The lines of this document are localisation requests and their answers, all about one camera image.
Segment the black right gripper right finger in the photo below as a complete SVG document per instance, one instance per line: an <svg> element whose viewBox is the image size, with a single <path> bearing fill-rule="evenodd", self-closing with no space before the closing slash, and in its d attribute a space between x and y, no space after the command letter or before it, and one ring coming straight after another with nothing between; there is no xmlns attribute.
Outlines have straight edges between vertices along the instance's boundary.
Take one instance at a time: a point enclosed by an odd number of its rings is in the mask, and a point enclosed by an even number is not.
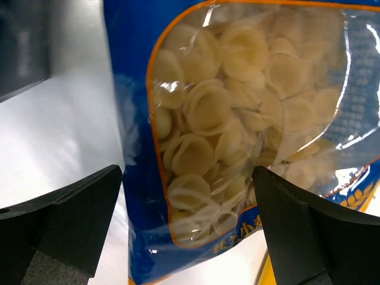
<svg viewBox="0 0 380 285"><path fill-rule="evenodd" d="M277 284L379 284L379 217L321 198L262 166L252 178Z"/></svg>

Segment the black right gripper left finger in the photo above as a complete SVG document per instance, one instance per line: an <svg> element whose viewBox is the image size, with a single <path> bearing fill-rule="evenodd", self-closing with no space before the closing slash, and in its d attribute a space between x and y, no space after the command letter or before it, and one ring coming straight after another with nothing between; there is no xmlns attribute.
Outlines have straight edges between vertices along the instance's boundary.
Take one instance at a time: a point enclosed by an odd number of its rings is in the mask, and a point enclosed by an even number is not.
<svg viewBox="0 0 380 285"><path fill-rule="evenodd" d="M1 284L87 284L122 182L118 165L1 208Z"/></svg>

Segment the blue orecchiette pasta bag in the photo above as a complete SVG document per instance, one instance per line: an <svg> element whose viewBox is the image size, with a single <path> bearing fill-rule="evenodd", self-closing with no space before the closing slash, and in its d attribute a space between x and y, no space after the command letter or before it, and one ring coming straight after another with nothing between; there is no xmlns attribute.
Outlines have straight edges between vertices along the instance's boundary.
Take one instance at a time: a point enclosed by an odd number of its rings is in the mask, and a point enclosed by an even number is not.
<svg viewBox="0 0 380 285"><path fill-rule="evenodd" d="M128 282L262 229L256 168L342 206L379 198L378 1L104 1Z"/></svg>

